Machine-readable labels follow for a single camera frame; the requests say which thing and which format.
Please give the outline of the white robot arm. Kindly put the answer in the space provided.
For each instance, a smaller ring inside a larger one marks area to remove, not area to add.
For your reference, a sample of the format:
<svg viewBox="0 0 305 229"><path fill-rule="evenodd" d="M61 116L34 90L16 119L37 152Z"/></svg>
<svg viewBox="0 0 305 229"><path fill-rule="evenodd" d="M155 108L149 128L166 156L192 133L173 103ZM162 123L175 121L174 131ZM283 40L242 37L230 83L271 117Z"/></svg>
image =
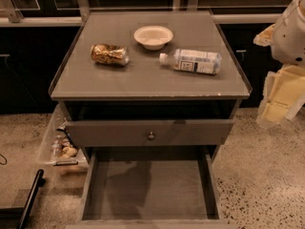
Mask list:
<svg viewBox="0 0 305 229"><path fill-rule="evenodd" d="M273 59L282 64L276 73L267 73L256 119L271 128L293 119L305 102L305 0L293 0L254 43L270 46Z"/></svg>

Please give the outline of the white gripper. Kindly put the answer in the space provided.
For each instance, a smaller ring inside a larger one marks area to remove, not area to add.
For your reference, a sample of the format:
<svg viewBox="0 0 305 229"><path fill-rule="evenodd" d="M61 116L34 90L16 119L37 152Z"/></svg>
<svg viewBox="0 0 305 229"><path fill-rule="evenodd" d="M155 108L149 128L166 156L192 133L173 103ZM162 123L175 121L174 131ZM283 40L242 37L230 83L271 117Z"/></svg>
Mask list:
<svg viewBox="0 0 305 229"><path fill-rule="evenodd" d="M273 58L285 63L268 72L256 122L272 128L292 120L305 104L305 0L293 0L274 25L257 34L254 43L271 46Z"/></svg>

